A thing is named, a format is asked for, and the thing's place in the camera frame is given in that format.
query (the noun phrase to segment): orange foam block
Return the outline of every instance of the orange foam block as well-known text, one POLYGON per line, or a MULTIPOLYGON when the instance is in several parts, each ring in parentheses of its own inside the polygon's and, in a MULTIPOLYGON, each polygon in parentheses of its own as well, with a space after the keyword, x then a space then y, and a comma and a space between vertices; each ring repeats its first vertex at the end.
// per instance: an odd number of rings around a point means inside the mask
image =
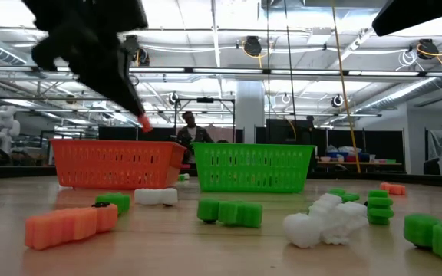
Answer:
POLYGON ((32 216, 25 222, 25 245, 42 250, 110 231, 117 222, 117 207, 72 208, 32 216))
POLYGON ((390 195, 405 196, 407 194, 407 190, 403 185, 383 182, 382 184, 380 184, 380 189, 388 191, 390 195))

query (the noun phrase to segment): wooden floor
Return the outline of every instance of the wooden floor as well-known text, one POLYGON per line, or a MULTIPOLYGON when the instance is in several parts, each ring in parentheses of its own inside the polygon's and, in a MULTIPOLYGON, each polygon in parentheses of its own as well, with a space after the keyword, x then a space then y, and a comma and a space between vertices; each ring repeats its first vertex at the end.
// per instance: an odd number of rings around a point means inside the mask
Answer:
POLYGON ((442 259, 414 249, 402 235, 407 213, 442 219, 438 187, 407 185, 407 197, 394 196, 391 226, 364 228, 350 245, 299 249, 285 240, 284 217, 306 210, 327 189, 342 187, 365 199, 378 184, 310 180, 302 195, 200 195, 193 179, 178 185, 180 202, 174 208, 135 205, 111 233, 33 251, 23 245, 25 218, 91 205, 103 191, 62 189, 55 177, 0 179, 0 275, 442 275, 442 259), (203 196, 262 203, 262 228, 204 225, 196 219, 197 199, 203 196))

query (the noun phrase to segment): white robot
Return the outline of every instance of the white robot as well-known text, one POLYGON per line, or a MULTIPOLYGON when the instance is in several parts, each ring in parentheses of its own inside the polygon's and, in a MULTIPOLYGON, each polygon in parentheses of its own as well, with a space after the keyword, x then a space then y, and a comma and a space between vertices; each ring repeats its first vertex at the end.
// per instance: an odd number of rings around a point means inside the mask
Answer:
POLYGON ((12 137, 20 134, 20 122, 15 120, 16 107, 0 106, 0 140, 1 150, 10 153, 12 137))

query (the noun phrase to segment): ceiling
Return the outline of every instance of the ceiling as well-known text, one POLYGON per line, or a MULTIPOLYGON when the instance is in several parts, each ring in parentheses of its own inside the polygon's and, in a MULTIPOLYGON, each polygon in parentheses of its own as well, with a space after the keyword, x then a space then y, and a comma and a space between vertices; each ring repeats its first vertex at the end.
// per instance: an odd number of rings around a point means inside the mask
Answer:
MULTIPOLYGON (((333 28, 332 8, 326 1, 306 1, 302 6, 299 0, 287 0, 288 18, 285 18, 281 1, 274 1, 273 8, 259 7, 257 0, 143 0, 150 29, 131 31, 138 35, 141 47, 150 55, 151 67, 230 67, 230 68, 270 68, 270 69, 338 69, 338 54, 333 28), (217 33, 213 31, 216 20, 217 33), (246 36, 257 35, 262 45, 262 55, 258 58, 247 56, 242 44, 246 36)), ((431 71, 441 70, 438 59, 417 59, 404 66, 404 57, 411 45, 421 38, 430 38, 442 52, 442 18, 424 23, 397 33, 378 37, 371 29, 373 18, 386 1, 356 0, 340 1, 337 7, 338 36, 341 45, 344 70, 373 71, 431 71), (353 51, 347 47, 358 41, 353 51)), ((10 51, 22 60, 31 62, 30 50, 33 44, 46 34, 35 29, 34 16, 20 0, 0 0, 0 47, 10 51)), ((9 65, 0 61, 0 65, 9 65)), ((32 97, 100 97, 85 86, 72 81, 69 74, 49 74, 55 81, 36 79, 29 81, 24 73, 0 72, 0 96, 32 97)), ((168 97, 175 91, 181 97, 222 97, 234 98, 239 77, 211 74, 200 77, 191 74, 168 74, 171 79, 163 82, 162 74, 136 74, 141 80, 137 92, 146 101, 148 110, 172 110, 168 97)), ((277 77, 259 78, 272 97, 272 107, 276 112, 292 110, 292 103, 283 103, 285 94, 295 94, 297 112, 340 113, 334 109, 330 98, 342 94, 338 77, 333 79, 308 78, 291 82, 277 77)), ((351 106, 359 105, 368 98, 401 83, 398 80, 363 77, 345 82, 351 106)), ((35 100, 35 107, 47 109, 93 109, 93 101, 78 101, 69 104, 57 100, 35 100)), ((108 110, 120 109, 113 103, 106 103, 108 110)), ((186 110, 224 111, 220 104, 191 103, 186 110)), ((53 113, 59 118, 75 118, 70 113, 53 113)), ((100 113, 78 114, 78 119, 91 123, 132 124, 134 118, 121 115, 119 119, 107 118, 100 113)), ((172 114, 151 115, 154 123, 165 124, 173 121, 172 114)), ((60 120, 47 116, 49 120, 60 120)), ((228 124, 233 120, 229 113, 203 114, 198 122, 228 124)))

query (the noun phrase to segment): person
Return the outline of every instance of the person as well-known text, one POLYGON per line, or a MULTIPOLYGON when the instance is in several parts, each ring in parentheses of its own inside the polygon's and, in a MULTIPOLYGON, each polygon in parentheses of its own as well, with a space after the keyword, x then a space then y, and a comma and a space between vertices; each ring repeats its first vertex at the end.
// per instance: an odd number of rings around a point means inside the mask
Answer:
POLYGON ((192 111, 186 111, 182 115, 182 119, 187 124, 176 135, 176 141, 187 148, 183 162, 189 164, 195 164, 196 159, 194 157, 192 142, 214 142, 211 136, 207 133, 206 129, 196 125, 196 118, 193 116, 192 111))

